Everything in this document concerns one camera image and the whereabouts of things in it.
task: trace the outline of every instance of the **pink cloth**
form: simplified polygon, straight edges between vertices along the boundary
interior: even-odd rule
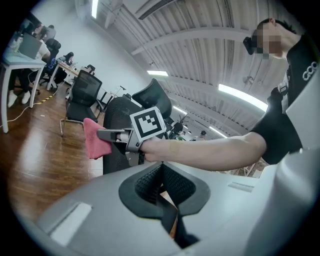
[[[98,159],[112,153],[111,143],[97,136],[97,130],[105,129],[90,118],[83,120],[85,147],[90,159]]]

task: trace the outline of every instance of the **white wall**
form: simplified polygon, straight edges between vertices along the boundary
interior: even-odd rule
[[[50,25],[55,13],[49,9],[65,8],[64,0],[47,0],[40,5],[34,15],[45,26]],[[95,67],[95,76],[102,81],[102,88],[111,91],[116,86],[123,86],[126,93],[134,94],[145,88],[151,81],[146,70],[143,70],[134,59],[92,20],[81,21],[77,18],[75,8],[65,13],[59,22],[53,24],[56,29],[55,39],[61,43],[57,57],[74,53],[73,62],[77,67],[89,64]]]

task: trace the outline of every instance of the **ceiling light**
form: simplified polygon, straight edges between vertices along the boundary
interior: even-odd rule
[[[157,71],[157,70],[148,70],[147,71],[149,75],[158,75],[158,76],[168,76],[168,73],[166,71]]]
[[[178,107],[176,107],[176,106],[173,106],[173,108],[175,109],[175,110],[178,110],[178,111],[180,111],[181,113],[183,113],[183,114],[187,114],[187,112],[185,112],[185,111],[183,111],[182,109],[180,109],[180,108],[178,108]]]
[[[209,128],[210,128],[211,130],[215,131],[217,134],[221,135],[222,137],[227,138],[227,136],[223,135],[220,131],[212,128],[211,126],[209,126]]]
[[[261,100],[249,95],[249,94],[246,94],[245,92],[243,91],[240,91],[240,90],[237,90],[237,89],[234,89],[232,87],[229,87],[229,86],[226,86],[226,85],[223,85],[223,84],[219,84],[219,91],[221,92],[225,92],[227,94],[231,94],[233,96],[236,96],[246,102],[249,102],[251,103],[252,105],[258,107],[259,109],[263,110],[264,112],[267,111],[267,108],[268,108],[268,105],[264,102],[262,102]]]
[[[97,18],[98,2],[99,2],[99,0],[92,0],[91,15],[92,15],[92,17],[94,17],[95,19]]]

